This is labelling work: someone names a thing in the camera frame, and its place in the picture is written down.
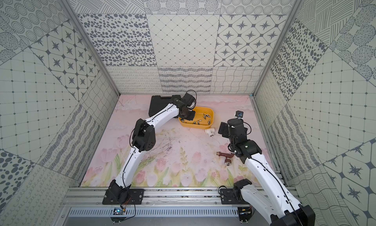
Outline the black plastic tool case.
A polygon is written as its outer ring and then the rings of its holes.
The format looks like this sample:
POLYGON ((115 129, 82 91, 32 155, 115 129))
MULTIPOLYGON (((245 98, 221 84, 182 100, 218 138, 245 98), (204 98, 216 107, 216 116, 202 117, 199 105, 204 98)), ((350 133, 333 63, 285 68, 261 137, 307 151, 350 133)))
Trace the black plastic tool case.
POLYGON ((172 95, 172 96, 160 96, 154 95, 151 97, 150 107, 148 115, 152 117, 156 115, 159 111, 164 109, 172 99, 181 99, 180 95, 172 95))

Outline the red brown pipe fitting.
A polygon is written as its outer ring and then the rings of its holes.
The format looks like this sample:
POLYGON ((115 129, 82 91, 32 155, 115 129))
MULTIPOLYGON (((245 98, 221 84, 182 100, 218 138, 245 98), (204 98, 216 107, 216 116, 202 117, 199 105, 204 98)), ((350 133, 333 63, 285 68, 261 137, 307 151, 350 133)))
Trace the red brown pipe fitting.
POLYGON ((233 153, 217 152, 216 155, 219 157, 225 158, 224 160, 225 165, 230 166, 232 164, 232 158, 234 157, 233 153))

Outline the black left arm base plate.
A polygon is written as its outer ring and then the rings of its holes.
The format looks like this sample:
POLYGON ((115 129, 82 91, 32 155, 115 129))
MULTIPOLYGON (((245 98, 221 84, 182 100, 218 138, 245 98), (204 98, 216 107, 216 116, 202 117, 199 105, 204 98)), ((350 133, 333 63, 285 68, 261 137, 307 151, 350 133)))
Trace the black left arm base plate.
POLYGON ((112 180, 105 192, 103 205, 142 204, 145 190, 141 188, 122 187, 112 180))

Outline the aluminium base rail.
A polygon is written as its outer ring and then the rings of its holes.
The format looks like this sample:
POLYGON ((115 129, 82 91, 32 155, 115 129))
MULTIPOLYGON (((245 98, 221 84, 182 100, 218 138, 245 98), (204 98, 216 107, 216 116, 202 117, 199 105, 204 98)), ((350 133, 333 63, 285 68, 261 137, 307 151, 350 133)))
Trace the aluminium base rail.
MULTIPOLYGON (((136 206, 217 206, 225 196, 217 187, 143 187, 131 188, 136 206)), ((71 187, 62 201, 62 206, 100 207, 106 187, 71 187)))

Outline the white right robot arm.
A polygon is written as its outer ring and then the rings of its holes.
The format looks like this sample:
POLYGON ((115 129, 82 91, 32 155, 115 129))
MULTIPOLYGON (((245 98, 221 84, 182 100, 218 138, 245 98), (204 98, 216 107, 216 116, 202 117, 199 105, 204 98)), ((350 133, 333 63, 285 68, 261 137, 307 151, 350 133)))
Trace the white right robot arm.
POLYGON ((313 209, 302 205, 280 181, 257 143, 248 139, 244 124, 240 117, 229 119, 221 122, 218 133, 229 139, 229 151, 255 175, 265 193, 243 179, 234 183, 236 198, 254 207, 272 226, 313 226, 313 209))

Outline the white pipe tee fitting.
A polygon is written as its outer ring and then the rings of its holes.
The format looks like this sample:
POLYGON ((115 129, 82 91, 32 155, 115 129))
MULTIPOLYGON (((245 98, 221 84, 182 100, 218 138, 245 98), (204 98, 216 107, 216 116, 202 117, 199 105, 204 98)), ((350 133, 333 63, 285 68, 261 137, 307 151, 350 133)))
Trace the white pipe tee fitting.
POLYGON ((210 137, 213 137, 215 135, 215 128, 208 128, 208 129, 205 129, 205 133, 210 136, 210 137))

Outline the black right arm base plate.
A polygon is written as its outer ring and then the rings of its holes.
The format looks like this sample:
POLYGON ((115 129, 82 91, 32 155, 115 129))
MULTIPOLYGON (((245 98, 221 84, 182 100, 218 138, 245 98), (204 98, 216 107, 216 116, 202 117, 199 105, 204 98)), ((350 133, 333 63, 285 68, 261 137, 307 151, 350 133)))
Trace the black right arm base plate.
POLYGON ((252 182, 248 179, 242 179, 235 182, 233 188, 220 186, 217 191, 221 196, 221 204, 249 204, 241 195, 241 189, 246 185, 252 185, 252 182))

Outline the yellow plastic storage box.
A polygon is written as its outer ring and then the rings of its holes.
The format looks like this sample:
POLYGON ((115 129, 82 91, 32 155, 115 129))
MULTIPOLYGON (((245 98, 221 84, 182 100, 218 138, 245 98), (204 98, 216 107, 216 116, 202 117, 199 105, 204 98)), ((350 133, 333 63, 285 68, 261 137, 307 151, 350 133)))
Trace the yellow plastic storage box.
POLYGON ((208 129, 211 128, 213 122, 214 122, 214 111, 211 108, 208 107, 195 107, 193 109, 195 111, 195 118, 193 121, 183 120, 179 118, 179 122, 183 127, 187 128, 195 128, 195 129, 208 129), (203 114, 209 114, 211 118, 204 119, 203 114), (200 125, 193 125, 193 122, 196 120, 201 119, 202 122, 200 122, 200 125))

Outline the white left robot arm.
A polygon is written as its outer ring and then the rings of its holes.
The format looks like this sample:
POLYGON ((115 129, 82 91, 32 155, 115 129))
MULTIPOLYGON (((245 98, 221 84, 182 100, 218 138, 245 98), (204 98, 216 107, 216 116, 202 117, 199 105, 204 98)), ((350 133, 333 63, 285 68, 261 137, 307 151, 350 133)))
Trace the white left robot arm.
POLYGON ((192 121, 195 117, 196 98, 186 93, 181 99, 173 98, 161 111, 147 119, 138 119, 130 136, 130 153, 118 176, 109 185, 109 193, 118 202, 127 196, 133 177, 144 155, 156 144, 156 131, 175 117, 192 121))

